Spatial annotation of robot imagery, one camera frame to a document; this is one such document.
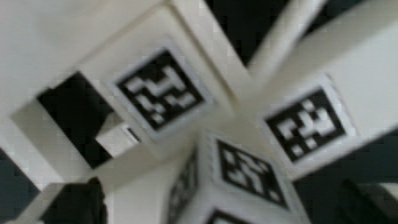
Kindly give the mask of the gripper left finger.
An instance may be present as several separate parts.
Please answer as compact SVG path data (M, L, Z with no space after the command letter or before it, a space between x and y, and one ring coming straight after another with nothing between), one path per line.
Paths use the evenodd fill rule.
M11 224L107 224L105 192L100 179L52 183Z

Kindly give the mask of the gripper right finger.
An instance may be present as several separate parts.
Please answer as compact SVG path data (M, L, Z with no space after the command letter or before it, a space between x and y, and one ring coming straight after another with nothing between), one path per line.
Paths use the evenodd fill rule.
M343 181L333 224L398 224L398 199L379 183Z

